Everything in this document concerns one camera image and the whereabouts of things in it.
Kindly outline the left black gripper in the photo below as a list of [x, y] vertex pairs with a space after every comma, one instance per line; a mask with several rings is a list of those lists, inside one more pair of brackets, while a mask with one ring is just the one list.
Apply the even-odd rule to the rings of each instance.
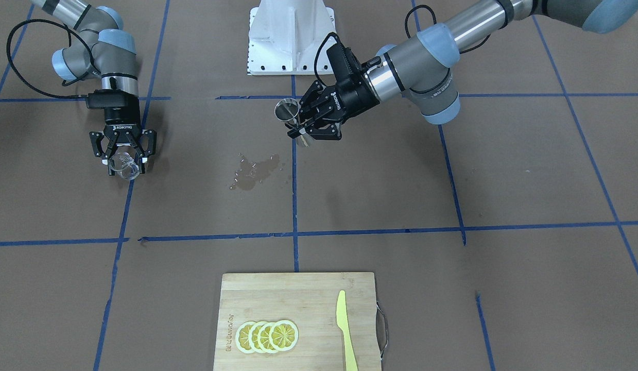
[[300, 99], [299, 120], [288, 120], [287, 134], [295, 141], [338, 141], [342, 138], [340, 124], [380, 103], [366, 82], [327, 87], [315, 80]]

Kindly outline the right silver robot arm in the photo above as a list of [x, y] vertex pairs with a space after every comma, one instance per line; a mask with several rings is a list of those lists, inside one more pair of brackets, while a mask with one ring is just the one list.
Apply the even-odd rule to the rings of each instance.
[[137, 52], [133, 36], [123, 29], [123, 19], [116, 10], [82, 1], [35, 1], [34, 5], [79, 36], [69, 47], [54, 52], [57, 75], [67, 82], [101, 80], [101, 88], [85, 99], [88, 108], [104, 112], [105, 128], [90, 133], [95, 157], [114, 175], [116, 151], [130, 146], [139, 172], [144, 173], [148, 158], [156, 152], [157, 134], [141, 126]]

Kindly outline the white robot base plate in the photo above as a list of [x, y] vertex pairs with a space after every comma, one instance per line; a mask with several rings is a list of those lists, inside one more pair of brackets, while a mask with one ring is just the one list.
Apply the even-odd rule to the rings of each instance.
[[323, 1], [262, 1], [250, 10], [247, 73], [249, 75], [332, 74], [326, 56], [334, 45], [335, 13]]

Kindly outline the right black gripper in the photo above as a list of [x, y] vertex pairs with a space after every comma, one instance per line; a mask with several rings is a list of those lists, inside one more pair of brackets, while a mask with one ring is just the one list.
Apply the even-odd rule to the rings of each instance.
[[[138, 98], [129, 98], [128, 106], [122, 108], [104, 108], [105, 128], [103, 133], [90, 132], [91, 146], [95, 157], [101, 158], [108, 165], [114, 157], [118, 145], [133, 146], [135, 161], [140, 173], [146, 172], [149, 157], [156, 154], [157, 132], [147, 129], [142, 131], [140, 102]], [[108, 145], [104, 149], [102, 140], [107, 137]]]

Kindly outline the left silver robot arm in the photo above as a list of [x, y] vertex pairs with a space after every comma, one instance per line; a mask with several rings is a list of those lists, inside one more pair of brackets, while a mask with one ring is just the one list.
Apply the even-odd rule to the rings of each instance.
[[335, 33], [328, 33], [326, 37], [335, 40], [326, 55], [336, 82], [328, 86], [316, 78], [299, 101], [288, 136], [340, 140], [348, 119], [399, 94], [415, 103], [430, 124], [446, 124], [460, 110], [453, 66], [495, 31], [542, 15], [603, 35], [620, 28], [637, 11], [638, 1], [479, 1], [401, 44], [385, 45], [365, 62], [359, 62]]

